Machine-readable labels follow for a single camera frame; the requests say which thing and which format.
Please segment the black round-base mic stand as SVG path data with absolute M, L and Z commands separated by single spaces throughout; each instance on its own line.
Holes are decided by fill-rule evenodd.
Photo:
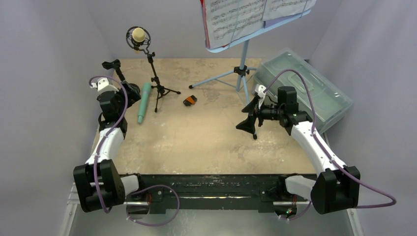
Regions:
M 102 63 L 102 67 L 106 70 L 110 70 L 110 69 L 114 69 L 117 76 L 119 77 L 121 83 L 127 83 L 127 80 L 125 79 L 125 76 L 123 75 L 120 67 L 121 67 L 121 62 L 119 59 L 116 59 L 112 62 L 108 62 L 108 61 L 104 61 Z

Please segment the teal toy microphone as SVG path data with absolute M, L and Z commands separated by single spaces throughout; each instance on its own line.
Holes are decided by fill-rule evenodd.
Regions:
M 140 102 L 140 106 L 138 110 L 138 117 L 137 117 L 137 122 L 139 124 L 142 124 L 144 121 L 144 118 L 147 112 L 151 90 L 152 90 L 151 83 L 144 83 L 144 86 L 142 88 L 142 93 L 141 93 L 142 97 L 141 97 L 141 102 Z

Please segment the black tripod mic stand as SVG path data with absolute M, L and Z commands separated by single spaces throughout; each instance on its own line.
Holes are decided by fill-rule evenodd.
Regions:
M 161 85 L 159 77 L 157 76 L 157 73 L 156 73 L 156 70 L 155 70 L 155 67 L 154 67 L 154 64 L 153 64 L 154 63 L 153 58 L 155 57 L 155 52 L 150 53 L 149 51 L 146 51 L 145 54 L 147 55 L 148 62 L 151 65 L 151 69 L 152 69 L 152 72 L 153 72 L 153 77 L 151 77 L 150 80 L 152 82 L 156 83 L 156 85 L 152 85 L 151 88 L 152 89 L 153 88 L 157 89 L 157 99 L 156 99 L 156 104 L 155 104 L 155 109 L 154 109 L 154 112 L 157 113 L 159 99 L 163 98 L 164 96 L 166 96 L 170 92 L 174 92 L 176 94 L 181 94 L 181 92 L 177 91 L 177 90 L 169 89 L 169 88 Z

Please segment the beige condenser microphone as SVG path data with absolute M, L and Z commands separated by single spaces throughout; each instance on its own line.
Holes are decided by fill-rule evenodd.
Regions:
M 146 55 L 149 54 L 151 37 L 146 29 L 133 26 L 127 30 L 125 39 L 131 49 L 137 52 L 143 52 Z

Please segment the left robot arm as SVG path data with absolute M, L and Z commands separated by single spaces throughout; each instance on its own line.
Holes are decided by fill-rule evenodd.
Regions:
M 138 174 L 120 175 L 113 162 L 127 133 L 126 109 L 141 99 L 136 84 L 123 81 L 121 86 L 116 88 L 104 77 L 91 85 L 98 91 L 102 110 L 98 118 L 99 140 L 85 164 L 73 170 L 84 212 L 100 209 L 109 212 L 112 207 L 123 204 L 127 196 L 141 201 L 147 194 Z

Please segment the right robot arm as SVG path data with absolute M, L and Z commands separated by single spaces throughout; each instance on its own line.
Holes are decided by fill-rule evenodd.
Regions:
M 311 116 L 299 109 L 294 87 L 279 87 L 277 102 L 268 106 L 264 104 L 266 90 L 262 85 L 256 87 L 254 98 L 242 110 L 248 116 L 236 129 L 250 133 L 256 140 L 256 126 L 261 127 L 264 120 L 278 121 L 306 152 L 317 174 L 316 180 L 299 174 L 280 177 L 277 196 L 282 200 L 293 195 L 303 197 L 319 214 L 357 207 L 359 170 L 341 161 L 320 137 Z

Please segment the blue music stand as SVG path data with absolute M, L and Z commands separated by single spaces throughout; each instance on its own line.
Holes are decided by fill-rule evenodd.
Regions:
M 243 43 L 243 48 L 242 48 L 242 53 L 241 53 L 241 58 L 240 58 L 240 64 L 239 64 L 239 66 L 234 67 L 233 70 L 231 70 L 231 71 L 228 71 L 228 72 L 225 72 L 223 74 L 217 75 L 215 77 L 211 77 L 211 78 L 203 80 L 201 82 L 197 82 L 195 84 L 189 85 L 188 88 L 193 89 L 197 86 L 206 84 L 208 82 L 217 81 L 217 82 L 223 83 L 225 85 L 231 86 L 232 88 L 235 89 L 237 94 L 239 94 L 240 90 L 243 89 L 245 97 L 240 96 L 240 99 L 245 105 L 248 104 L 249 103 L 249 92 L 248 92 L 248 87 L 247 87 L 248 80 L 246 79 L 246 76 L 249 74 L 250 71 L 255 71 L 256 70 L 255 67 L 248 67 L 247 65 L 245 65 L 247 51 L 248 51 L 248 45 L 249 45 L 250 39 L 252 39 L 256 36 L 259 36 L 263 33 L 266 33 L 268 31 L 271 31 L 271 30 L 273 30 L 277 27 L 280 27 L 284 24 L 287 24 L 287 23 L 289 23 L 293 20 L 301 18 L 304 15 L 309 14 L 310 12 L 311 12 L 311 10 L 309 9 L 309 10 L 305 10 L 302 13 L 299 13 L 299 14 L 286 16 L 286 17 L 281 17 L 281 18 L 278 18 L 278 19 L 270 20 L 270 21 L 266 21 L 266 23 L 264 23 L 264 26 L 261 29 L 257 30 L 256 32 L 254 32 L 252 34 L 244 36 L 240 39 L 234 40 L 226 46 L 222 46 L 222 47 L 218 47 L 218 48 L 214 48 L 214 49 L 210 49 L 210 48 L 206 47 L 206 49 L 211 53 L 219 53 L 219 52 L 222 52 L 224 50 L 227 50 L 229 47 L 234 47 L 234 46 L 236 46 L 240 43 Z M 225 77 L 225 76 L 228 76 L 228 75 L 234 74 L 234 73 L 237 74 L 237 82 L 236 82 L 235 85 L 229 84 L 229 83 L 226 83 L 226 82 L 220 80 L 222 77 Z

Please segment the orange black hex key set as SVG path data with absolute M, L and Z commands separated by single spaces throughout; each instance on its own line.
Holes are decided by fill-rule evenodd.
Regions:
M 197 97 L 194 96 L 194 95 L 191 95 L 191 96 L 184 99 L 183 104 L 186 107 L 189 107 L 191 105 L 194 105 L 197 101 L 198 101 Z

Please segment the translucent green storage box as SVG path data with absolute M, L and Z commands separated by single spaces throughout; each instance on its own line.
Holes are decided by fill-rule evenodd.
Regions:
M 353 101 L 345 93 L 289 48 L 281 50 L 276 57 L 265 59 L 258 65 L 251 76 L 253 88 L 259 85 L 269 86 L 285 69 L 295 70 L 304 78 L 316 113 L 315 127 L 320 134 L 340 121 L 352 106 Z M 307 91 L 294 72 L 285 72 L 271 85 L 268 95 L 274 102 L 277 101 L 277 89 L 281 86 L 294 87 L 297 91 L 299 109 L 312 116 Z

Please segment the sheet music pages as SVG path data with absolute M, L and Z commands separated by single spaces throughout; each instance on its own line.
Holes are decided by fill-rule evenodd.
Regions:
M 220 52 L 308 14 L 315 0 L 202 0 L 207 50 Z

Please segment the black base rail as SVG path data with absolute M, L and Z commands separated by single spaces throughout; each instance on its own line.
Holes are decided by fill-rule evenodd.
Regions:
M 133 214 L 145 207 L 151 214 L 168 209 L 255 210 L 292 217 L 306 203 L 286 193 L 283 175 L 119 175 L 105 174 L 94 185 L 93 177 L 77 185 L 85 212 L 125 204 Z

